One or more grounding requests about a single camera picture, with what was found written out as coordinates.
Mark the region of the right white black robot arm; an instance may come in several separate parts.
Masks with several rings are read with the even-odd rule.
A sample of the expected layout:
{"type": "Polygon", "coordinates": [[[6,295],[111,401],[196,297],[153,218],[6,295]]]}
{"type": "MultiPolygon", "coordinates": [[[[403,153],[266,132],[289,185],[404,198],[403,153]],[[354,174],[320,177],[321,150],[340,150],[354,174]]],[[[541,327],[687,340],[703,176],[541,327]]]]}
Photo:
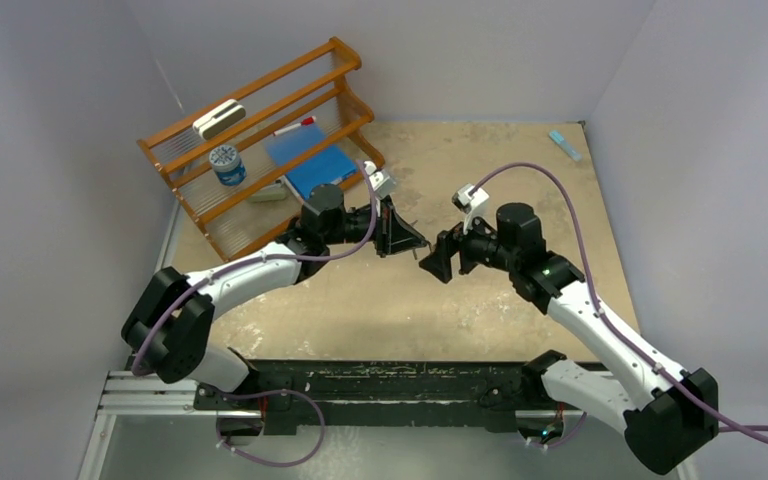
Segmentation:
{"type": "Polygon", "coordinates": [[[482,265],[507,273],[519,297],[578,338],[609,371],[603,377],[556,354],[538,357],[521,392],[536,407],[576,406],[622,435],[648,470],[665,475],[713,440],[719,386],[659,353],[598,296],[567,258],[549,250],[531,206],[507,203],[490,226],[476,217],[440,232],[421,269],[443,283],[482,265]]]}

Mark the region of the brass padlock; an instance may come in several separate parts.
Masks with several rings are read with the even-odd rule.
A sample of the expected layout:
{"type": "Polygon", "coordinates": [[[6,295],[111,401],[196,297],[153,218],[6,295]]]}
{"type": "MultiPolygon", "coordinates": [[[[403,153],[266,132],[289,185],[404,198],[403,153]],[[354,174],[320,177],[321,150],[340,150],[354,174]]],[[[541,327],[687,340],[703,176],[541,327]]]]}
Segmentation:
{"type": "Polygon", "coordinates": [[[424,259],[425,257],[432,254],[433,252],[434,252],[434,247],[428,241],[425,241],[418,247],[412,249],[413,257],[417,261],[424,259]]]}

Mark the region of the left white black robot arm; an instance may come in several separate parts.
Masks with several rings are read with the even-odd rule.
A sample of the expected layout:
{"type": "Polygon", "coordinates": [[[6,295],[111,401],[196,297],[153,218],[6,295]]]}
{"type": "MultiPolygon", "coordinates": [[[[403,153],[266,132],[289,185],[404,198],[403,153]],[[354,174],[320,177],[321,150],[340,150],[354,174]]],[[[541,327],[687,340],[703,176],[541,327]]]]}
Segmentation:
{"type": "Polygon", "coordinates": [[[287,229],[257,252],[212,269],[182,274],[157,271],[122,328],[134,350],[132,371],[157,375],[167,384],[189,379],[219,390],[232,408],[257,399],[253,367],[230,348],[209,344],[215,320],[272,290],[302,283],[336,260],[333,245],[372,243],[381,257],[428,246],[402,219],[389,196],[346,208],[343,190],[316,187],[287,229]]]}

